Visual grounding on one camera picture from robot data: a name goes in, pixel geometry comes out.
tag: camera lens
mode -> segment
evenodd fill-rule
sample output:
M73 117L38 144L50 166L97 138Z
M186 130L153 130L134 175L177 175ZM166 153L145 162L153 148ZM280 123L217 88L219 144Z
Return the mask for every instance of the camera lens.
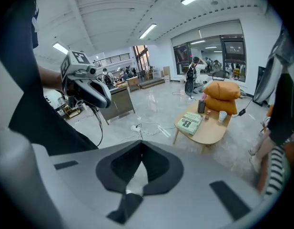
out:
M91 74L95 74L96 73L96 70L95 69L90 69L90 73Z

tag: black shorts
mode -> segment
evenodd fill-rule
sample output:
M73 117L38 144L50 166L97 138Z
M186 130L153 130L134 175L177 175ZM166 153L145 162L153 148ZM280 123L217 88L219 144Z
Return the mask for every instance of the black shorts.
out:
M267 126L277 146L294 133L294 83L289 74L280 76L271 120Z

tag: pink object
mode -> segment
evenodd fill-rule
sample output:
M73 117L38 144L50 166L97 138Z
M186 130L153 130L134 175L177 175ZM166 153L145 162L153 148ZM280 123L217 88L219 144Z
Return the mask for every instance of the pink object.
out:
M206 93L202 93L202 97L201 97L201 99L202 99L202 100L205 100L206 97L207 97L207 94L206 94Z

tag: stacked pillows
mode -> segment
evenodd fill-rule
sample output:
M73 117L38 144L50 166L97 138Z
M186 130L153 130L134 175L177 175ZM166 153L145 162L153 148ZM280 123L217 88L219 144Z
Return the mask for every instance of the stacked pillows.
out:
M235 99L240 97L240 88L234 82L213 81L204 91L207 94L206 106L215 111L226 111L228 115L237 114Z

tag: wooden step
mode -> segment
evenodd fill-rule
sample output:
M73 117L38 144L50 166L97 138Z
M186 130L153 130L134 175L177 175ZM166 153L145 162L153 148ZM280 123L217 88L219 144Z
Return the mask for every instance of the wooden step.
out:
M151 84L143 85L143 86L141 86L141 89L147 89L147 88L150 88L150 87L162 84L162 83L165 83L165 80L154 82L154 83L151 83Z

